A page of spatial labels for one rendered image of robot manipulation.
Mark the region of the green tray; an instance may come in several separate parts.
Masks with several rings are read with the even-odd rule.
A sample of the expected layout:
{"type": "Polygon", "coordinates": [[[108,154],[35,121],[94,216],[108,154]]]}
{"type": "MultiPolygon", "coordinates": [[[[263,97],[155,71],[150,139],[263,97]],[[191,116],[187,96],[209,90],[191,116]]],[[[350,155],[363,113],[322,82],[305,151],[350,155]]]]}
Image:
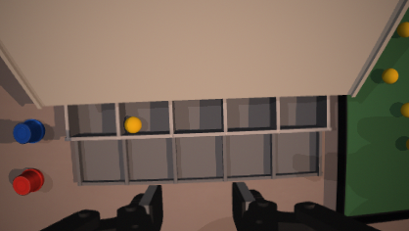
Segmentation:
{"type": "Polygon", "coordinates": [[[338,95],[336,211],[365,224],[409,219],[409,37],[397,29],[355,97],[338,95]],[[385,69],[398,79],[385,83],[385,69]]]}

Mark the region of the red plug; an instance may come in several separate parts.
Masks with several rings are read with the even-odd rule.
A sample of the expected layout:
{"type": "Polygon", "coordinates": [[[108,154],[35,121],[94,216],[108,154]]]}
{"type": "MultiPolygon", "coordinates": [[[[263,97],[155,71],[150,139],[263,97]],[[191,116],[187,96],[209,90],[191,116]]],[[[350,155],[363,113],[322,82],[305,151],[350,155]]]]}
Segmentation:
{"type": "Polygon", "coordinates": [[[30,192],[38,191],[44,184],[42,172],[35,168],[30,168],[17,176],[13,181],[13,188],[19,195],[27,195],[30,192]]]}

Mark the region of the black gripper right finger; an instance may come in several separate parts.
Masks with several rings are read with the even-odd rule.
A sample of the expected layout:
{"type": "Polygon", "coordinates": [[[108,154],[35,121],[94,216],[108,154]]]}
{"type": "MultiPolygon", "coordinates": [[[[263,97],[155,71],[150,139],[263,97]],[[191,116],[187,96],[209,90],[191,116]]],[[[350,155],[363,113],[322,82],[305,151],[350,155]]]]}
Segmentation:
{"type": "Polygon", "coordinates": [[[245,182],[232,183],[232,211],[237,231],[381,231],[313,202],[278,211],[245,182]],[[255,212],[260,211],[260,212],[255,212]]]}

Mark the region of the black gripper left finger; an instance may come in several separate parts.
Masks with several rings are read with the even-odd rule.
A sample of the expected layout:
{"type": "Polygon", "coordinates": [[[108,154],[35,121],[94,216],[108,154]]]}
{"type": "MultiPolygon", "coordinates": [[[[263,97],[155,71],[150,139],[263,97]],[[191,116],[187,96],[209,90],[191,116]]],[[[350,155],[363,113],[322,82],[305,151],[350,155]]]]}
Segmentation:
{"type": "Polygon", "coordinates": [[[116,211],[117,218],[100,219],[98,211],[84,209],[40,231],[160,231],[163,221],[161,185],[149,185],[145,194],[138,194],[130,204],[134,205],[116,211]]]}

